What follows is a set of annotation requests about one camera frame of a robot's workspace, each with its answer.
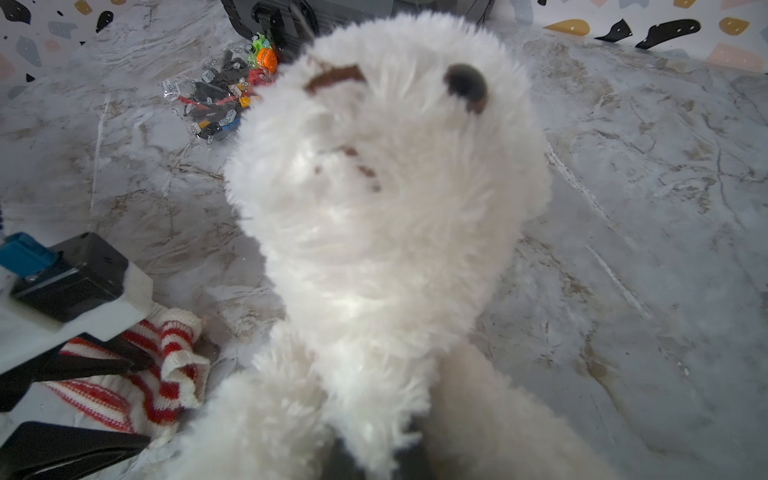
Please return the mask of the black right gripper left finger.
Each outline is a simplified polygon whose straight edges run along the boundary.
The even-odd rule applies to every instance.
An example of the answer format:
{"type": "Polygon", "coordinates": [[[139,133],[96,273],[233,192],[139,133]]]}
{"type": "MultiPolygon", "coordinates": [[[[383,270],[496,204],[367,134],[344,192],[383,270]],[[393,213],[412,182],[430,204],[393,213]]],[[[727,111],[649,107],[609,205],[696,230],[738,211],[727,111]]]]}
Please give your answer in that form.
{"type": "Polygon", "coordinates": [[[357,466],[344,441],[337,438],[324,464],[321,480],[365,480],[366,473],[357,466]]]}

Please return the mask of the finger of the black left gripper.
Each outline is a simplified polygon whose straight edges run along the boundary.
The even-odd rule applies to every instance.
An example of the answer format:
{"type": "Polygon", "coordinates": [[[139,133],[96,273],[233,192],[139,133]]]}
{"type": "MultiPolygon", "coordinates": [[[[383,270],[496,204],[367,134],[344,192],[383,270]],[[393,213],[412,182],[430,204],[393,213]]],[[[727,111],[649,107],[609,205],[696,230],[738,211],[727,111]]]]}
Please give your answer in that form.
{"type": "Polygon", "coordinates": [[[140,454],[144,435],[24,422],[1,446],[1,477],[82,479],[140,454]]]}
{"type": "Polygon", "coordinates": [[[35,382],[63,381],[99,375],[125,375],[154,364],[150,354],[120,336],[101,341],[89,334],[76,340],[101,347],[116,358],[95,359],[68,355],[64,344],[56,346],[1,375],[1,412],[10,412],[35,382]]]}

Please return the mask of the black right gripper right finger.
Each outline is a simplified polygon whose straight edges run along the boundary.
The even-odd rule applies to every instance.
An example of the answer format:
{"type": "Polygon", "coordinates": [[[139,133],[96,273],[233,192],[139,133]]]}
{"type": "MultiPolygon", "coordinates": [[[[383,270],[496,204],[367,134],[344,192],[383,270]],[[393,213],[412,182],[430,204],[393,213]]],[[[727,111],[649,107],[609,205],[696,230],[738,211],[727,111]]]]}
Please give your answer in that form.
{"type": "Polygon", "coordinates": [[[392,478],[395,480],[434,480],[435,473],[427,455],[424,436],[418,419],[411,421],[407,432],[417,434],[418,438],[410,446],[396,452],[397,468],[392,478]]]}

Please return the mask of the red white striped knitted sweater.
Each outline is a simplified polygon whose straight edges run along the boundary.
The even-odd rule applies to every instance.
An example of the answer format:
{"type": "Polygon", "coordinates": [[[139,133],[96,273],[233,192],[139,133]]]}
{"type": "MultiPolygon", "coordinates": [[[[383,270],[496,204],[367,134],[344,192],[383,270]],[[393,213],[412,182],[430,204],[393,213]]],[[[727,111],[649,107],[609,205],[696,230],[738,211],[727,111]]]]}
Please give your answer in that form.
{"type": "Polygon", "coordinates": [[[210,361],[193,351],[203,321],[193,313],[157,305],[121,334],[152,359],[126,375],[99,375],[45,386],[87,417],[119,432],[149,436],[156,444],[176,433],[179,415],[205,401],[210,361]]]}

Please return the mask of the white teddy bear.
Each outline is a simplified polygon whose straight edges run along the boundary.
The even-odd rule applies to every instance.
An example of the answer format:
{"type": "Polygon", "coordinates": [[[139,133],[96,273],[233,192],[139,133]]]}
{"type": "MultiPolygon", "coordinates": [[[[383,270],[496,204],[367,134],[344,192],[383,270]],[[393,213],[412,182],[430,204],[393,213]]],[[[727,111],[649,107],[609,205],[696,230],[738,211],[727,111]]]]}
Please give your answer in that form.
{"type": "Polygon", "coordinates": [[[318,37],[245,115],[227,198],[286,316],[209,400],[169,479],[320,479],[337,438],[393,479],[418,419],[435,479],[611,479],[471,343],[550,198],[522,66],[437,12],[318,37]]]}

